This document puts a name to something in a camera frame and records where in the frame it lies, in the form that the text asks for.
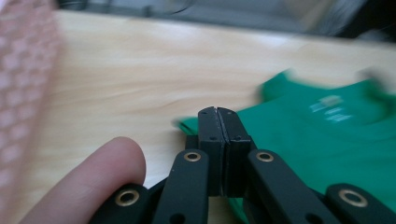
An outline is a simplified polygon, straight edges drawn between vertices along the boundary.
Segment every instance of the metal rivet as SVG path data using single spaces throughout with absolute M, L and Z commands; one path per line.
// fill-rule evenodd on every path
M 196 152 L 189 152 L 184 155 L 186 161 L 198 161 L 201 159 L 201 155 Z
M 358 201 L 349 199 L 347 197 L 348 194 L 357 197 Z M 340 198 L 344 200 L 344 202 L 349 203 L 356 207 L 365 207 L 369 204 L 367 200 L 363 196 L 361 196 L 361 194 L 351 189 L 341 189 L 338 192 L 338 196 L 340 196 Z
M 256 158 L 259 161 L 273 161 L 274 160 L 273 155 L 271 155 L 268 152 L 259 152 L 259 153 L 257 153 Z
M 136 203 L 137 200 L 139 200 L 139 192 L 134 189 L 125 189 L 117 194 L 116 204 L 125 207 Z

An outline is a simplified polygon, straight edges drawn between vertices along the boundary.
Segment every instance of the light wood surface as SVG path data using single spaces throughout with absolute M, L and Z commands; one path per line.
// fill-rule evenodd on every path
M 388 83 L 395 81 L 391 44 L 57 14 L 64 36 L 61 61 L 15 195 L 14 222 L 116 136 L 131 137 L 143 148 L 145 186 L 151 187 L 168 175 L 183 149 L 184 135 L 174 119 L 212 105 L 233 110 L 254 105 L 257 87 L 285 69 L 336 86 L 359 80 L 361 69 L 375 66 L 390 74 Z M 237 223 L 222 199 L 212 199 L 209 210 L 209 223 Z

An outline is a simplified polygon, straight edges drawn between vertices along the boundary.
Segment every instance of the pink textured cloth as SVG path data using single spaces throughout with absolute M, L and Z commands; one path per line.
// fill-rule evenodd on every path
M 18 190 L 60 46 L 50 0 L 0 0 L 0 223 Z

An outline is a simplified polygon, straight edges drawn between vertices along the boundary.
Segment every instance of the fingertip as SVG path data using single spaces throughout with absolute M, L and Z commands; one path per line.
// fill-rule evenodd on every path
M 145 176 L 140 146 L 127 137 L 114 138 L 64 177 L 21 223 L 87 223 L 116 189 L 143 185 Z

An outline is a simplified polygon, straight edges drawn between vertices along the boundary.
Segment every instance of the green t-shirt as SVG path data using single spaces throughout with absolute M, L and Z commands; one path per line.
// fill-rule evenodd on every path
M 396 97 L 373 80 L 322 89 L 280 73 L 263 84 L 260 105 L 237 112 L 258 148 L 273 150 L 311 189 L 348 183 L 396 211 Z M 180 129 L 197 134 L 197 119 Z M 231 199 L 246 220 L 242 200 Z

